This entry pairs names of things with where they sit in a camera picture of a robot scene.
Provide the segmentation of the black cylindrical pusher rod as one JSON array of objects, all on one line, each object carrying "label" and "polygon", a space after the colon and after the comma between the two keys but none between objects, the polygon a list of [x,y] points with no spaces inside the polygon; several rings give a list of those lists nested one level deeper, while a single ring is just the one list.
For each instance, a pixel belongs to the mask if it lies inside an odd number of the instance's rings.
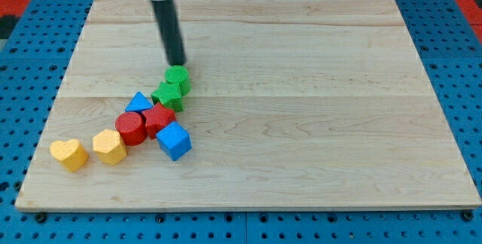
[{"label": "black cylindrical pusher rod", "polygon": [[157,26],[170,66],[183,66],[186,63],[185,46],[174,0],[153,1]]}]

